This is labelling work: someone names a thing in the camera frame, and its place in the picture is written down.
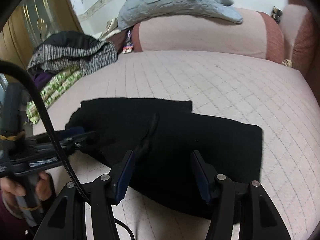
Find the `purple fabric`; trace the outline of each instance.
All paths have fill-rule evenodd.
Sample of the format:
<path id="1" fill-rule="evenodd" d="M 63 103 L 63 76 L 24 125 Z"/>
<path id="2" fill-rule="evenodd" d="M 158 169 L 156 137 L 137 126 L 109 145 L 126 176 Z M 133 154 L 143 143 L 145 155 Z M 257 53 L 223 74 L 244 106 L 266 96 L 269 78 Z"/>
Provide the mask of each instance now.
<path id="1" fill-rule="evenodd" d="M 32 80 L 35 83 L 36 87 L 41 90 L 54 75 L 55 74 L 51 72 L 37 70 L 36 73 L 32 76 Z"/>

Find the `wooden cabinet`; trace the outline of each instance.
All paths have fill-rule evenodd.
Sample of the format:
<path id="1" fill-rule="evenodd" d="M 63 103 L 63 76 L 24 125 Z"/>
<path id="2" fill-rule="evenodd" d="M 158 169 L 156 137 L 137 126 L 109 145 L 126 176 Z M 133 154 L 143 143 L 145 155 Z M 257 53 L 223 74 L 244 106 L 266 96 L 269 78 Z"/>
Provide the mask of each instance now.
<path id="1" fill-rule="evenodd" d="M 0 33 L 0 59 L 26 68 L 35 47 L 69 30 L 82 32 L 70 0 L 23 0 Z"/>

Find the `handle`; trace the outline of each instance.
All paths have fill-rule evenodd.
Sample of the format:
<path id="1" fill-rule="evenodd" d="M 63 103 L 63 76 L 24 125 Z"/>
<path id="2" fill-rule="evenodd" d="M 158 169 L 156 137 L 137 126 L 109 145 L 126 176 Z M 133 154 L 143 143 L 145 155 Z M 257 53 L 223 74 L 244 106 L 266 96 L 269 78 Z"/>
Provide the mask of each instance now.
<path id="1" fill-rule="evenodd" d="M 14 176 L 12 179 L 21 184 L 27 192 L 23 197 L 16 196 L 16 199 L 31 231 L 36 232 L 44 218 L 41 202 L 36 195 L 36 184 L 39 181 L 39 176 L 38 174 L 30 174 L 23 177 Z"/>

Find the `wire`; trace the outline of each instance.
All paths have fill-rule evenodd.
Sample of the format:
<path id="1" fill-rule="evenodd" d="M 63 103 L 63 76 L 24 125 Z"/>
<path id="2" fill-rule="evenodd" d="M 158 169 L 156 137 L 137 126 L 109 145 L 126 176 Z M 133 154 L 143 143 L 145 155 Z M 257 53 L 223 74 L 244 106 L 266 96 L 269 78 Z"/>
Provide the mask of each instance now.
<path id="1" fill-rule="evenodd" d="M 115 218 L 115 222 L 116 224 L 122 226 L 125 230 L 127 230 L 127 232 L 129 233 L 131 240 L 134 240 L 134 234 L 132 233 L 131 229 L 123 222 L 121 222 L 120 220 Z"/>
<path id="2" fill-rule="evenodd" d="M 48 133 L 48 136 L 50 138 L 50 141 L 53 145 L 53 148 L 58 154 L 58 157 L 60 158 L 63 166 L 67 170 L 68 175 L 70 176 L 71 180 L 76 186 L 76 189 L 78 190 L 79 194 L 83 198 L 84 201 L 86 201 L 90 205 L 89 197 L 84 190 L 83 186 L 81 185 L 79 179 L 77 178 L 75 172 L 73 171 L 68 157 L 66 156 L 65 152 L 61 148 L 61 145 L 59 143 L 59 140 L 55 134 L 55 130 L 52 126 L 49 114 L 47 112 L 47 109 L 45 108 L 44 102 L 39 94 L 39 91 L 37 87 L 35 86 L 34 82 L 30 78 L 27 71 L 24 69 L 18 67 L 17 65 L 6 62 L 6 61 L 0 61 L 0 72 L 3 74 L 7 74 L 9 76 L 14 77 L 17 79 L 24 87 L 28 90 L 33 102 L 36 105 L 36 108 L 38 109 L 38 113 L 42 119 L 43 125 Z"/>

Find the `striped fabric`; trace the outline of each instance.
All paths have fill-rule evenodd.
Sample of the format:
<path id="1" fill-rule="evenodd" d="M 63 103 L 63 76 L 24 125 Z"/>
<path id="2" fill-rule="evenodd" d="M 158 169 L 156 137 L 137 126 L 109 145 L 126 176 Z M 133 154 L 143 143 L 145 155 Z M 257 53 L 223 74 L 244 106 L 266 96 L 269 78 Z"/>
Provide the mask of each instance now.
<path id="1" fill-rule="evenodd" d="M 27 70 L 41 65 L 43 70 L 60 71 L 78 65 L 82 76 L 89 75 L 116 62 L 116 46 L 109 41 L 99 42 L 90 49 L 76 49 L 44 44 L 33 54 Z"/>

